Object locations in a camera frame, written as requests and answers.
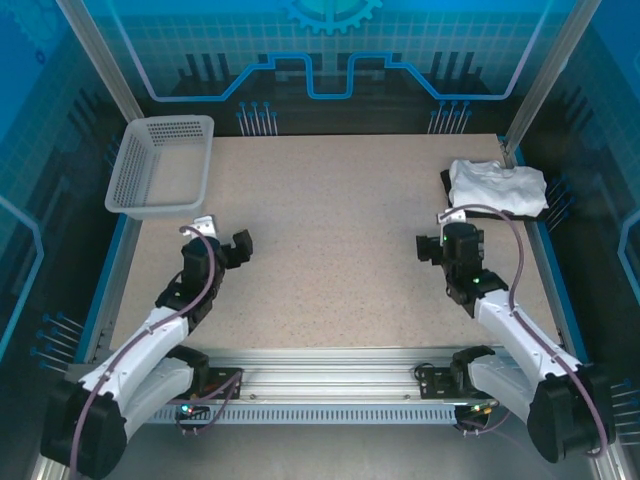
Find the white t-shirt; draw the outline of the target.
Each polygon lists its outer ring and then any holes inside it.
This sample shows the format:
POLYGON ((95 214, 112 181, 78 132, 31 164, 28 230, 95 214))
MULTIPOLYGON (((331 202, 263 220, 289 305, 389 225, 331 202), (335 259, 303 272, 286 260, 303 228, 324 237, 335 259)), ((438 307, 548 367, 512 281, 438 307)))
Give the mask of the white t-shirt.
POLYGON ((538 217, 548 208, 543 173, 527 166, 504 168, 499 161, 454 160, 448 170, 453 207, 512 217, 538 217))

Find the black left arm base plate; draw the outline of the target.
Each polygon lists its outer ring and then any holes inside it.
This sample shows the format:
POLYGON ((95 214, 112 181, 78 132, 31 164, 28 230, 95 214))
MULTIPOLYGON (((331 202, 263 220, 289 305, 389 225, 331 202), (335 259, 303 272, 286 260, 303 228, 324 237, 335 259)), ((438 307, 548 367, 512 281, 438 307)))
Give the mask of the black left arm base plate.
POLYGON ((199 397, 205 400, 239 399, 243 374, 241 368, 210 367, 199 397))

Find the white perforated plastic basket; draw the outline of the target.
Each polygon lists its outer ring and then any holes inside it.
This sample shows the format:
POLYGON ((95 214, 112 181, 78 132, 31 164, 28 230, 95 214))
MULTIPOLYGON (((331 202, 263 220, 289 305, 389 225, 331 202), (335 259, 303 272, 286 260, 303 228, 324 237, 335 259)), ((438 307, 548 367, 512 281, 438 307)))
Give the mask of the white perforated plastic basket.
POLYGON ((136 119, 122 138, 105 208, 135 220, 203 212, 214 120, 206 115, 136 119))

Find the aluminium frame post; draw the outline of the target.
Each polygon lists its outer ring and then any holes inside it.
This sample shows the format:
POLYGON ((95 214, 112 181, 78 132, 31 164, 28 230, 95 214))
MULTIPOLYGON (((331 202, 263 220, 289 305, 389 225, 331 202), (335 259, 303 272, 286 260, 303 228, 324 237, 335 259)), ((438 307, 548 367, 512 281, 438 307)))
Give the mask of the aluminium frame post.
POLYGON ((127 122, 144 113, 83 0, 55 0, 127 122))
POLYGON ((589 26, 602 0, 576 0, 566 22, 542 63, 531 88, 522 101, 503 140, 503 156, 507 165, 515 164, 515 153, 533 120, 589 26))

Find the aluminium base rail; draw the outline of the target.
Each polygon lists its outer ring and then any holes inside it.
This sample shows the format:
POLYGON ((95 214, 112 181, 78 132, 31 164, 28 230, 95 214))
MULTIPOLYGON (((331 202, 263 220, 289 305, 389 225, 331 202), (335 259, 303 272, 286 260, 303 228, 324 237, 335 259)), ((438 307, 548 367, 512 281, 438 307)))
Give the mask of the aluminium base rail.
POLYGON ((242 371, 245 405, 414 404, 414 369, 447 369, 461 346, 434 348, 204 349, 213 368, 242 371))

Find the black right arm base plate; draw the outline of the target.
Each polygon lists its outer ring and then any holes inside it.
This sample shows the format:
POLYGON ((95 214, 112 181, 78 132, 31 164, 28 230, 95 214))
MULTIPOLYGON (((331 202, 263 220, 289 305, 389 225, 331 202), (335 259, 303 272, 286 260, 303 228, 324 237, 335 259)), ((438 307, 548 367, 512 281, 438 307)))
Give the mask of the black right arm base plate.
POLYGON ((418 383, 422 400, 461 400, 474 397, 473 391, 466 388, 462 378, 449 367, 422 363, 414 368, 413 376, 418 383))

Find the black folded t-shirt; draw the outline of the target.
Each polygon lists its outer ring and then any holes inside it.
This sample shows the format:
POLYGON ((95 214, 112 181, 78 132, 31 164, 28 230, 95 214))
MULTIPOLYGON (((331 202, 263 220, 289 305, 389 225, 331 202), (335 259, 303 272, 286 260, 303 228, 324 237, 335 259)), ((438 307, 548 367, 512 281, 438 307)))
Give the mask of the black folded t-shirt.
MULTIPOLYGON (((450 175, 449 175, 449 171, 448 170, 443 170, 440 172, 440 179, 441 179, 441 183, 443 186, 443 190, 445 193, 445 197, 447 200, 447 205, 449 208, 452 208, 452 202, 449 199, 449 194, 451 192, 452 189, 452 183, 450 180, 450 175)), ((470 211, 467 210, 466 211, 466 216, 468 218, 471 219, 492 219, 492 220, 501 220, 501 217, 499 215, 496 215, 495 213, 492 212, 487 212, 487 211, 470 211)), ((539 215, 537 216, 517 216, 514 214, 508 214, 508 217, 513 220, 513 221, 523 221, 523 222, 528 222, 528 221, 546 221, 549 217, 549 212, 547 209, 544 209, 539 215)))

